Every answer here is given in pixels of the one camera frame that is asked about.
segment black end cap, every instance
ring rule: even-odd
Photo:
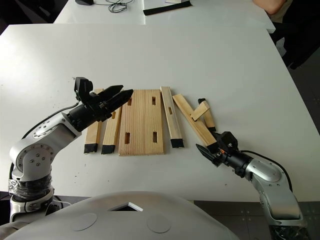
[[[115,145],[102,145],[101,154],[112,154],[115,151]]]
[[[210,131],[211,134],[217,131],[215,126],[208,127],[208,130]]]
[[[198,99],[198,104],[202,103],[203,101],[205,101],[206,99],[205,98],[199,98]]]
[[[184,148],[184,141],[182,138],[179,139],[171,139],[171,145],[172,148],[176,149],[176,148]]]
[[[98,150],[98,143],[91,143],[91,144],[84,145],[84,153],[85,154],[96,153],[97,150]]]

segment computer mouse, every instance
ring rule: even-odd
[[[94,4],[94,0],[75,0],[77,4],[90,6]]]

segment wooden plank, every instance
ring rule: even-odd
[[[161,86],[160,91],[162,95],[166,122],[170,133],[171,145],[173,148],[183,148],[184,142],[181,135],[170,87]]]
[[[134,90],[122,106],[119,155],[163,154],[160,90]]]
[[[208,111],[210,109],[207,101],[203,101],[199,104],[199,106],[190,114],[190,117],[193,120],[197,120],[198,118],[200,118],[204,113],[206,113],[206,111]]]
[[[106,122],[101,154],[112,154],[115,151],[120,127],[122,106],[112,113]]]
[[[184,96],[181,94],[177,94],[173,96],[173,100],[175,104],[178,106],[184,117],[187,119],[195,133],[198,135],[198,137],[202,140],[205,146],[210,146],[212,144],[215,144],[217,141],[212,136],[210,131],[207,129],[205,124],[200,120],[194,121],[190,114],[194,111],[192,107],[189,105],[189,103],[186,101]]]
[[[206,99],[205,98],[199,98],[198,99],[198,103],[201,104],[203,102],[206,102]],[[214,118],[211,114],[211,111],[208,110],[206,111],[204,114],[203,114],[203,119],[204,119],[204,122],[205,122],[205,125],[206,127],[209,129],[210,132],[215,132],[216,131],[216,125],[215,125],[215,122],[214,122]]]
[[[95,89],[94,92],[96,94],[102,92],[103,89]],[[100,140],[100,130],[101,130],[101,121],[95,121],[92,123],[86,131],[86,136],[85,136],[85,143],[84,143],[84,153],[85,154],[90,154],[90,153],[96,153],[98,150],[98,143]]]

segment black strap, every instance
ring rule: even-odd
[[[143,10],[143,13],[144,13],[144,15],[148,16],[148,15],[152,15],[152,14],[159,14],[159,13],[163,13],[166,11],[186,8],[186,7],[190,7],[190,6],[192,6],[190,1],[184,1],[184,2],[173,4],[170,6],[162,6],[162,7],[146,9],[146,10]]]

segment black wrap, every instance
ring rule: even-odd
[[[269,226],[273,240],[311,240],[307,228],[300,226]]]

